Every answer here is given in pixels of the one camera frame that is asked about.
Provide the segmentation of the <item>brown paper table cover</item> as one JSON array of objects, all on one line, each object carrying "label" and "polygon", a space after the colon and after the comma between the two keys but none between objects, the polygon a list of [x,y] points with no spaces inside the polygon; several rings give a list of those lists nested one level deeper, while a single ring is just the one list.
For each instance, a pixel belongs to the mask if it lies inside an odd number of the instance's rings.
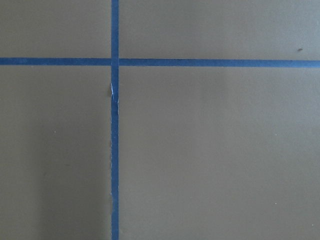
[{"label": "brown paper table cover", "polygon": [[[318,60],[317,0],[122,0],[119,55]],[[0,68],[0,237],[111,238],[110,66]],[[320,71],[121,66],[121,240],[317,240]]]}]

